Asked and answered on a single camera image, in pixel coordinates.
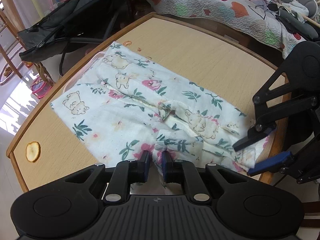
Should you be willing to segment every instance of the baby clothing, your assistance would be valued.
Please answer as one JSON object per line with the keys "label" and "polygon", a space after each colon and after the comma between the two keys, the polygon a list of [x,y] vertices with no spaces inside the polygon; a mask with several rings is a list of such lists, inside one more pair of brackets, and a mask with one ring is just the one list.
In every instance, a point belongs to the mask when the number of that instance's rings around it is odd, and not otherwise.
{"label": "baby clothing", "polygon": [[113,42],[91,60],[51,108],[106,167],[148,150],[161,174],[161,153],[204,167],[245,173],[263,140],[235,152],[253,120],[217,94]]}

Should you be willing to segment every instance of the wooden table edge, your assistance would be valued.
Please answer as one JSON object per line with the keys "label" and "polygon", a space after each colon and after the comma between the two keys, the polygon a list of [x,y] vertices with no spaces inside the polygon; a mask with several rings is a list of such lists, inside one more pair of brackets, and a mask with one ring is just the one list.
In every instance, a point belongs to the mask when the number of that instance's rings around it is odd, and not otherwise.
{"label": "wooden table edge", "polygon": [[[8,158],[11,159],[12,162],[12,166],[13,169],[17,175],[18,178],[18,182],[20,183],[20,186],[23,190],[23,192],[27,192],[29,191],[27,184],[25,183],[23,176],[21,174],[21,171],[19,169],[19,166],[17,164],[16,158],[14,156],[14,150],[16,148],[16,146],[18,145],[19,141],[21,140],[22,136],[25,134],[25,132],[28,130],[29,126],[31,125],[31,123],[34,121],[34,119],[38,116],[38,114],[41,112],[41,110],[46,106],[47,103],[49,103],[49,101],[53,98],[53,96],[67,83],[68,80],[70,80],[70,78],[76,74],[85,64],[87,64],[90,59],[97,54],[99,51],[104,50],[106,47],[108,47],[113,41],[118,40],[120,37],[122,37],[123,35],[125,35],[126,33],[128,33],[129,31],[133,30],[135,27],[141,25],[142,23],[146,22],[147,20],[151,19],[151,18],[158,18],[161,20],[165,20],[165,21],[169,21],[169,22],[173,22],[173,23],[177,23],[192,29],[195,29],[197,31],[200,31],[202,33],[206,33],[210,36],[213,36],[219,40],[222,40],[226,43],[229,43],[230,45],[233,45],[235,47],[237,47],[238,49],[243,50],[244,52],[250,54],[251,56],[255,57],[256,59],[260,60],[261,62],[263,62],[264,64],[268,65],[270,68],[276,70],[277,67],[275,65],[273,65],[272,63],[270,63],[269,61],[267,61],[266,59],[264,59],[263,57],[261,57],[260,55],[254,53],[253,51],[249,50],[248,48],[234,42],[231,41],[225,37],[222,37],[214,32],[208,31],[206,29],[200,28],[198,26],[189,24],[189,23],[185,23],[179,20],[175,20],[175,19],[171,19],[168,17],[164,17],[161,15],[157,15],[155,12],[151,12],[147,15],[145,15],[144,17],[136,20],[135,22],[129,24],[128,26],[124,27],[122,30],[120,30],[119,32],[115,33],[114,35],[112,35],[111,37],[109,37],[108,39],[106,39],[103,43],[99,44],[96,48],[94,48],[92,51],[90,51],[87,55],[85,55],[81,60],[78,61],[78,63],[76,63],[61,79],[58,80],[58,82],[52,87],[52,89],[49,90],[48,94],[39,102],[39,104],[32,110],[31,114],[26,118],[26,120],[23,122],[22,126],[20,127],[20,129],[18,130],[18,132],[16,133],[16,135],[14,136],[14,138],[12,139],[10,145],[7,148],[6,151],[6,156]],[[284,118],[282,120],[279,121],[279,125],[281,124],[287,124],[287,118]],[[270,153],[268,155],[269,156],[274,156],[277,153],[279,153],[279,149],[280,146],[283,144],[284,141],[284,135],[286,132],[286,126],[285,129],[277,129],[276,130],[276,134],[271,146],[271,150]],[[271,174],[267,174],[264,176],[264,174],[260,177],[260,181],[263,182],[270,182],[272,175]]]}

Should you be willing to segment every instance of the pink toy drum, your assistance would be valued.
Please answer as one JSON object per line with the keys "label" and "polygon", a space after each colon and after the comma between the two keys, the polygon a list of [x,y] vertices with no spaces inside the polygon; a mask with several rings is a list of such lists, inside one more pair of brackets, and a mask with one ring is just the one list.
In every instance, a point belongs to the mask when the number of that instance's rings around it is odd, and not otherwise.
{"label": "pink toy drum", "polygon": [[38,99],[43,98],[50,89],[51,86],[44,82],[41,77],[37,77],[31,85],[31,91]]}

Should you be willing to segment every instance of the dried fruit slice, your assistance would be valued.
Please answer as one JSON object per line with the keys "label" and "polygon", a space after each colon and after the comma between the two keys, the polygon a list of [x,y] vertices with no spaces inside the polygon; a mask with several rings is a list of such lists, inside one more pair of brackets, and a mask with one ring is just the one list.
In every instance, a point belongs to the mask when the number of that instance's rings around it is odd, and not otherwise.
{"label": "dried fruit slice", "polygon": [[26,147],[26,157],[29,162],[35,162],[40,155],[40,144],[31,142]]}

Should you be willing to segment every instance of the wooden table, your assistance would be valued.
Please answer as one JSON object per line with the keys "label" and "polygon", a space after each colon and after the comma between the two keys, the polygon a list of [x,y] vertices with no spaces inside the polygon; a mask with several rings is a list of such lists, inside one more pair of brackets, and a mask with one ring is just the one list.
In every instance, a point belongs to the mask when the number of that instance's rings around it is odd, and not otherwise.
{"label": "wooden table", "polygon": [[[76,136],[50,109],[52,100],[61,95],[65,83],[79,71],[98,51],[106,49],[113,41],[123,43],[134,52],[205,87],[254,118],[253,94],[272,75],[276,67],[238,45],[215,33],[174,19],[148,14],[125,27],[83,57],[66,73],[43,98],[7,149],[23,191],[28,191],[66,176],[97,162]],[[275,86],[284,84],[280,76]],[[279,103],[277,98],[271,103]],[[261,154],[261,160],[281,151],[286,119],[280,120],[278,130]],[[41,154],[35,163],[27,161],[27,143],[38,141]],[[269,183],[271,174],[257,179]]]}

